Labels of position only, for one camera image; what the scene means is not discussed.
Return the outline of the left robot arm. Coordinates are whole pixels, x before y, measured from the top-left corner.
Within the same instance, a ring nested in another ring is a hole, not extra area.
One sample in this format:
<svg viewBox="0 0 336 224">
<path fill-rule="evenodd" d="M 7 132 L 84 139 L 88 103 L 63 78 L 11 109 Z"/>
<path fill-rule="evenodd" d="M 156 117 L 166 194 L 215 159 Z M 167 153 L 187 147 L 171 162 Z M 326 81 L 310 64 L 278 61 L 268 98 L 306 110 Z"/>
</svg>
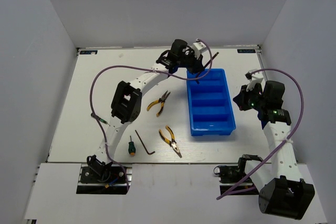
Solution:
<svg viewBox="0 0 336 224">
<path fill-rule="evenodd" d="M 200 39 L 192 45 L 176 39 L 150 69 L 142 68 L 143 74 L 139 77 L 118 83 L 111 103 L 109 127 L 102 130 L 103 139 L 95 154 L 87 157 L 87 164 L 98 181 L 107 181 L 111 175 L 109 166 L 118 165 L 113 159 L 115 151 L 126 128 L 140 115 L 143 96 L 161 81 L 174 77 L 179 68 L 185 68 L 191 74 L 202 72 L 207 75 L 202 64 L 206 51 L 210 48 Z"/>
</svg>

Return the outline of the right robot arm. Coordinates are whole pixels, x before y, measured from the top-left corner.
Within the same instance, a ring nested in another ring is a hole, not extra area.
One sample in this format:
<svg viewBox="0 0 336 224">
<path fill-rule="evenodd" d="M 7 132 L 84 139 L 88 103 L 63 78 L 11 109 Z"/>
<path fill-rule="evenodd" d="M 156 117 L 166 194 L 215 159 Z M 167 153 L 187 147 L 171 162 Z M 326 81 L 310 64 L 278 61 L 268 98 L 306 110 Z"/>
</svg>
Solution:
<svg viewBox="0 0 336 224">
<path fill-rule="evenodd" d="M 243 85 L 233 101 L 241 111 L 254 109 L 267 139 L 269 155 L 243 155 L 237 175 L 252 181 L 258 190 L 259 209 L 264 214 L 300 220 L 315 196 L 313 184 L 302 176 L 290 139 L 291 118 L 282 108 L 283 83 L 259 81 Z"/>
</svg>

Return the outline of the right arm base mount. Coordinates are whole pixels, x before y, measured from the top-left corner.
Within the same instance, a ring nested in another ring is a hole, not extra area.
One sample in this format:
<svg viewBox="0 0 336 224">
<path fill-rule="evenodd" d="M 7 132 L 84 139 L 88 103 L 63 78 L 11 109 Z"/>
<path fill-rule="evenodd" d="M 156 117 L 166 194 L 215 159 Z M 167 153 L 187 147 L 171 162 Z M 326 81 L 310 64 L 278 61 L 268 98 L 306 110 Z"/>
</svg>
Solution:
<svg viewBox="0 0 336 224">
<path fill-rule="evenodd" d="M 219 178 L 220 194 L 225 193 L 230 187 L 235 185 L 245 174 L 239 171 L 237 165 L 218 165 L 213 169 L 215 177 Z M 246 195 L 258 195 L 259 191 L 254 188 L 254 184 L 251 179 L 247 179 L 235 188 L 229 195 L 230 196 L 246 196 Z"/>
</svg>

